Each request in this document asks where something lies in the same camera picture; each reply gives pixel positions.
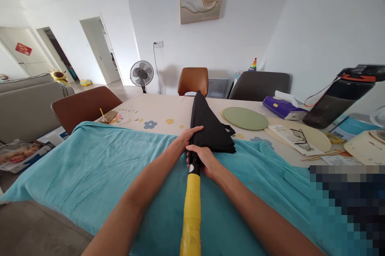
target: electric fan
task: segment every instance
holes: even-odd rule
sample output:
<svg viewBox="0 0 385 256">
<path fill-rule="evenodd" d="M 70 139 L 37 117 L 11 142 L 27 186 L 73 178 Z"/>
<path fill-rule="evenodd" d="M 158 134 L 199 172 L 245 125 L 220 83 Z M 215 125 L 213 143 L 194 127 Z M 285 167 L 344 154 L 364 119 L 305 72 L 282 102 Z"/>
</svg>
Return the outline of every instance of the electric fan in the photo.
<svg viewBox="0 0 385 256">
<path fill-rule="evenodd" d="M 143 93 L 146 93 L 144 87 L 152 81 L 153 77 L 154 69 L 147 61 L 138 61 L 131 67 L 130 79 L 134 85 L 142 87 Z"/>
</svg>

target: brown leather chair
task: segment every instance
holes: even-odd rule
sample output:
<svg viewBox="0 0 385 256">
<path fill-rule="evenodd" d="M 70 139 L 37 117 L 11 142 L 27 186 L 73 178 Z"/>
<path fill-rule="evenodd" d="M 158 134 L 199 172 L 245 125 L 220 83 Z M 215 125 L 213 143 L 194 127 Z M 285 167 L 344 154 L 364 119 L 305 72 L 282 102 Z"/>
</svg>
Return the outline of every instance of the brown leather chair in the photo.
<svg viewBox="0 0 385 256">
<path fill-rule="evenodd" d="M 101 86 L 76 93 L 52 103 L 51 108 L 68 134 L 84 121 L 94 121 L 123 102 L 108 87 Z"/>
<path fill-rule="evenodd" d="M 205 67 L 185 67 L 179 78 L 178 94 L 201 91 L 204 97 L 209 92 L 209 71 Z"/>
</svg>

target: cable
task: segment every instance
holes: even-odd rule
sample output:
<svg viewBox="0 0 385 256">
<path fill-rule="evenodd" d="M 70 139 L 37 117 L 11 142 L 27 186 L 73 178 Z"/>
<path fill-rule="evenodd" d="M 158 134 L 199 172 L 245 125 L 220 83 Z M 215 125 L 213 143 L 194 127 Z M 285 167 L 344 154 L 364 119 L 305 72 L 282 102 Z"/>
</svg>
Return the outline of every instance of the cable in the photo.
<svg viewBox="0 0 385 256">
<path fill-rule="evenodd" d="M 318 95 L 319 93 L 323 92 L 325 89 L 327 89 L 328 87 L 330 87 L 332 84 L 334 84 L 334 83 L 335 83 L 337 80 L 339 80 L 340 78 L 341 78 L 340 76 L 337 76 L 337 77 L 336 77 L 330 84 L 328 84 L 325 88 L 323 88 L 322 90 L 320 90 L 318 93 L 316 93 L 316 94 L 311 95 L 310 97 L 308 97 L 308 98 L 305 100 L 305 102 L 304 102 L 304 106 L 306 106 L 307 108 L 312 108 L 312 107 L 314 107 L 314 106 L 318 103 L 319 100 L 318 100 L 315 104 L 313 104 L 313 105 L 307 105 L 306 102 L 308 101 L 308 99 L 310 99 L 310 98 L 312 98 L 312 97 Z"/>
<path fill-rule="evenodd" d="M 159 94 L 162 94 L 162 90 L 160 88 L 160 77 L 158 73 L 158 66 L 156 65 L 156 57 L 155 57 L 155 43 L 152 44 L 152 51 L 154 52 L 154 60 L 155 60 L 155 67 L 156 67 L 156 73 L 158 74 L 158 81 L 159 81 Z"/>
</svg>

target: forearm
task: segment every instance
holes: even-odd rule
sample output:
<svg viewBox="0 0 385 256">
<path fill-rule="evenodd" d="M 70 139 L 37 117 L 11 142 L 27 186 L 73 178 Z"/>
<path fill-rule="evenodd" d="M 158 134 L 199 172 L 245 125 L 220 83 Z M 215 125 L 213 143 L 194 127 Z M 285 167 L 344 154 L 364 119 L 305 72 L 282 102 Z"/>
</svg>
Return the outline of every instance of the forearm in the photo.
<svg viewBox="0 0 385 256">
<path fill-rule="evenodd" d="M 172 142 L 158 158 L 140 172 L 124 193 L 124 197 L 134 203 L 140 211 L 145 212 L 184 150 L 182 142 Z"/>
<path fill-rule="evenodd" d="M 140 172 L 83 256 L 128 255 L 148 206 L 183 151 L 183 142 L 176 140 Z"/>
<path fill-rule="evenodd" d="M 324 255 L 305 235 L 220 165 L 214 181 L 224 191 L 269 255 Z"/>
</svg>

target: tiled floor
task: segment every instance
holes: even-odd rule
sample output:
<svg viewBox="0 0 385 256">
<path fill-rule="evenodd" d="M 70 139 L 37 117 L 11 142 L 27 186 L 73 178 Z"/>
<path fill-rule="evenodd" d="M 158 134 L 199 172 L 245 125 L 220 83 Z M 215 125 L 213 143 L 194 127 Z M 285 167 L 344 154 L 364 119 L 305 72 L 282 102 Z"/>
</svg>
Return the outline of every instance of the tiled floor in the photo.
<svg viewBox="0 0 385 256">
<path fill-rule="evenodd" d="M 72 83 L 75 93 L 101 85 L 82 87 Z M 140 93 L 140 87 L 115 81 L 107 87 L 123 102 Z M 18 176 L 0 171 L 0 187 L 5 192 Z M 66 217 L 34 201 L 0 205 L 0 255 L 45 256 L 80 255 L 93 236 Z"/>
<path fill-rule="evenodd" d="M 80 85 L 80 82 L 76 81 L 73 83 L 70 83 L 71 87 L 75 91 L 75 93 L 79 93 L 88 89 L 92 89 L 95 87 L 103 86 L 103 85 L 88 85 L 86 87 L 82 87 Z M 114 81 L 113 83 L 110 83 L 107 85 L 107 87 L 114 93 L 118 98 L 121 99 L 122 102 L 127 101 L 130 98 L 133 98 L 134 96 L 141 94 L 142 88 L 137 87 L 137 86 L 128 86 L 128 85 L 123 85 L 122 81 Z"/>
</svg>

